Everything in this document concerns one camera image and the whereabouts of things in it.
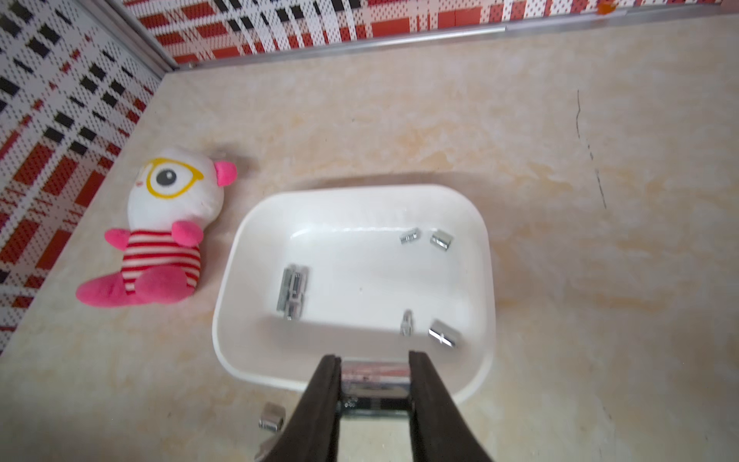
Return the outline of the white plastic storage box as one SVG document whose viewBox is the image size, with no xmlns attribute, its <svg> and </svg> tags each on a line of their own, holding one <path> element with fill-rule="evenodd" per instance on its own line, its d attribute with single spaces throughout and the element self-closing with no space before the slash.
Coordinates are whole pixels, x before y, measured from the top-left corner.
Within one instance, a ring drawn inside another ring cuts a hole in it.
<svg viewBox="0 0 739 462">
<path fill-rule="evenodd" d="M 401 244 L 413 228 L 421 238 Z M 448 251 L 429 241 L 453 237 Z M 308 269 L 302 315 L 277 311 L 283 271 Z M 400 334 L 403 313 L 414 331 Z M 456 348 L 427 330 L 455 328 Z M 319 360 L 400 362 L 429 355 L 448 392 L 463 402 L 493 364 L 494 278 L 488 231 L 463 194 L 439 185 L 283 192 L 242 219 L 226 264 L 213 319 L 217 358 L 233 377 L 305 389 Z"/>
</svg>

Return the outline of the long chrome deep socket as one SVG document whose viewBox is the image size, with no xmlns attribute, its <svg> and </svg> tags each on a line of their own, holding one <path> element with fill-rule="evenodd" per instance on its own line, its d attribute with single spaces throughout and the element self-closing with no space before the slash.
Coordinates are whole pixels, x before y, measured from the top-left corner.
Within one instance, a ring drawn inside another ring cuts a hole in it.
<svg viewBox="0 0 739 462">
<path fill-rule="evenodd" d="M 292 281 L 295 271 L 294 266 L 288 266 L 283 271 L 276 308 L 279 313 L 286 311 L 288 300 L 291 298 Z"/>
</svg>

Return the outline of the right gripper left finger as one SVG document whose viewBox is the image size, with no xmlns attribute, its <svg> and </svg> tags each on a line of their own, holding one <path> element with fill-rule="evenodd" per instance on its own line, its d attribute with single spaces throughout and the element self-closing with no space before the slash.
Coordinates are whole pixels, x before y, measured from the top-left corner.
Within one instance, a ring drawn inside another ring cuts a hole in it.
<svg viewBox="0 0 739 462">
<path fill-rule="evenodd" d="M 341 413 L 341 358 L 323 356 L 292 419 L 264 461 L 336 461 Z"/>
</svg>

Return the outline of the pink white plush toy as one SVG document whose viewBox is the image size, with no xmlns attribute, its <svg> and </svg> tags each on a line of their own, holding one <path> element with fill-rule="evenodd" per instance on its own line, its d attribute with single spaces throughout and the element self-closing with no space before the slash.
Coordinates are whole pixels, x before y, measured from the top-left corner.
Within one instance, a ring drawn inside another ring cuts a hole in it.
<svg viewBox="0 0 739 462">
<path fill-rule="evenodd" d="M 96 308 L 175 304 L 196 291 L 205 230 L 221 213 L 237 166 L 180 147 L 164 150 L 137 175 L 126 228 L 106 231 L 120 269 L 83 283 L 77 300 Z"/>
</svg>

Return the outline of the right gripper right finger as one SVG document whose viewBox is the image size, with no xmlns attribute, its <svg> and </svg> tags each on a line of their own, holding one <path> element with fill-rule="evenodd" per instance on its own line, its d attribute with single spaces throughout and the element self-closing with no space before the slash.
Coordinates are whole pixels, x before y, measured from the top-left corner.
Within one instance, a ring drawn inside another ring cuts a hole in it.
<svg viewBox="0 0 739 462">
<path fill-rule="evenodd" d="M 430 357 L 409 352 L 409 367 L 413 460 L 493 461 L 465 423 Z"/>
</svg>

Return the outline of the small chrome socket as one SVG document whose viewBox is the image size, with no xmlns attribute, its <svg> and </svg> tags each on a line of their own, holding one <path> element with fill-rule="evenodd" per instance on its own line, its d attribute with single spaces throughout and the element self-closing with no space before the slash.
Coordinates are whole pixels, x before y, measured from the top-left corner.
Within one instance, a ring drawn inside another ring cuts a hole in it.
<svg viewBox="0 0 739 462">
<path fill-rule="evenodd" d="M 437 229 L 432 231 L 429 241 L 433 246 L 436 246 L 436 248 L 448 251 L 453 242 L 453 237 L 445 231 Z"/>
<path fill-rule="evenodd" d="M 403 313 L 401 325 L 400 325 L 400 334 L 405 337 L 409 337 L 413 335 L 414 331 L 414 319 L 413 319 L 413 312 L 411 310 L 406 310 Z"/>
<path fill-rule="evenodd" d="M 419 228 L 413 228 L 411 230 L 406 231 L 400 236 L 400 243 L 401 244 L 410 244 L 411 242 L 415 242 L 421 238 L 421 229 Z"/>
</svg>

